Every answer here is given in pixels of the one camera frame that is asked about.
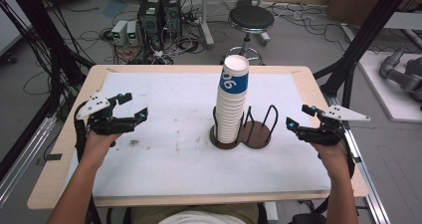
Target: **wooden table edge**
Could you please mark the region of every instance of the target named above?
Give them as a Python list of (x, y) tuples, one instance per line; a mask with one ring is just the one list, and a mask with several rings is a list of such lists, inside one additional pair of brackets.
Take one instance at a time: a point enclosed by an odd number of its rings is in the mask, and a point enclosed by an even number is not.
[[(100, 90), (106, 75), (109, 73), (220, 73), (221, 66), (215, 65), (173, 65), (173, 66), (150, 66), (150, 65), (96, 65), (91, 68), (75, 105), (73, 106), (63, 130), (60, 133), (57, 144), (51, 153), (62, 153), (60, 161), (48, 161), (28, 199), (30, 209), (53, 209), (59, 200), (63, 185), (70, 166), (70, 160), (74, 151), (73, 145), (65, 145), (75, 136), (73, 116), (76, 106), (86, 101), (91, 94)], [(311, 70), (308, 67), (289, 66), (251, 66), (251, 74), (286, 74), (292, 75), (300, 91), (304, 104), (316, 106), (320, 109), (327, 108), (327, 104), (319, 90)], [(313, 126), (318, 126), (317, 118), (310, 116)], [(355, 197), (363, 197), (368, 194), (366, 183), (359, 171), (355, 169), (352, 178), (352, 186)], [(239, 195), (209, 195), (209, 196), (172, 196), (172, 197), (127, 197), (127, 198), (101, 198), (96, 200), (96, 206), (136, 206), (136, 205), (163, 205), (166, 204), (204, 204), (222, 203), (221, 198), (228, 202), (252, 202), (252, 201), (276, 201), (276, 200), (302, 200), (322, 199), (328, 196), (328, 192), (322, 193), (256, 193)]]

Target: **white wall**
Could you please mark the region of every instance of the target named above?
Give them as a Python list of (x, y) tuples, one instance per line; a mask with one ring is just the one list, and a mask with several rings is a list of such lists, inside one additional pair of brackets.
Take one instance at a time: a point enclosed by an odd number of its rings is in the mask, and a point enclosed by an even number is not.
[[(12, 7), (12, 9), (18, 14), (18, 16), (25, 22), (27, 26), (30, 25), (28, 18), (22, 12), (16, 0), (6, 0), (6, 2)], [(7, 50), (15, 44), (21, 38), (20, 33), (16, 29), (15, 25), (6, 16), (3, 10), (0, 9), (0, 56), (2, 56)]]

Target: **stool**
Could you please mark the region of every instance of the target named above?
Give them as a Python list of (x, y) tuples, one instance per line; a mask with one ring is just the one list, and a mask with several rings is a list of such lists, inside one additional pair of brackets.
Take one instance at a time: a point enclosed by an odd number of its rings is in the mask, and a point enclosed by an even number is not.
[[(265, 33), (271, 29), (274, 24), (274, 16), (271, 12), (262, 7), (252, 5), (238, 6), (230, 11), (229, 24), (237, 30), (245, 32), (246, 36), (243, 39), (243, 46), (230, 49), (221, 60), (221, 64), (233, 51), (240, 50), (239, 55), (244, 56), (249, 61), (259, 60), (259, 65), (262, 65), (261, 55), (249, 47), (249, 42), (251, 34)], [(255, 56), (248, 57), (248, 52), (253, 53)]]

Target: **wire stand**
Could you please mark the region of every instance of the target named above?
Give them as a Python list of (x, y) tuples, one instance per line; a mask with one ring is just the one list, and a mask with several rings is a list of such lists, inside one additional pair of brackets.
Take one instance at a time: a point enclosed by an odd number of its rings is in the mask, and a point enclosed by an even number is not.
[[(244, 114), (240, 118), (240, 125), (236, 139), (230, 143), (223, 143), (218, 140), (218, 121), (215, 115), (216, 108), (214, 107), (213, 116), (215, 124), (210, 129), (210, 140), (211, 142), (220, 149), (232, 149), (235, 148), (240, 142), (243, 142), (248, 147), (254, 149), (261, 149), (266, 147), (271, 140), (271, 134), (276, 127), (277, 121), (279, 119), (279, 112), (276, 107), (270, 105), (267, 111), (267, 114), (264, 118), (264, 122), (255, 121), (252, 117), (251, 107), (248, 108), (248, 113), (246, 114), (245, 123), (243, 123)], [(273, 123), (271, 130), (265, 125), (267, 117), (270, 114), (271, 109), (276, 113), (276, 118)]]

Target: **human arm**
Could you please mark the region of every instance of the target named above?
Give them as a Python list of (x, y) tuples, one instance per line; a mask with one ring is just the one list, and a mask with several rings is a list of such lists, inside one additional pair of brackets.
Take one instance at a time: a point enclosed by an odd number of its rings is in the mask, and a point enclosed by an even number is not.
[(56, 204), (49, 224), (85, 223), (96, 173), (103, 164), (109, 145), (120, 135), (98, 135), (92, 130), (89, 132), (84, 155)]
[(320, 154), (331, 180), (331, 191), (325, 224), (355, 224), (357, 222), (353, 189), (348, 174), (344, 147), (337, 145), (320, 145), (312, 143)]

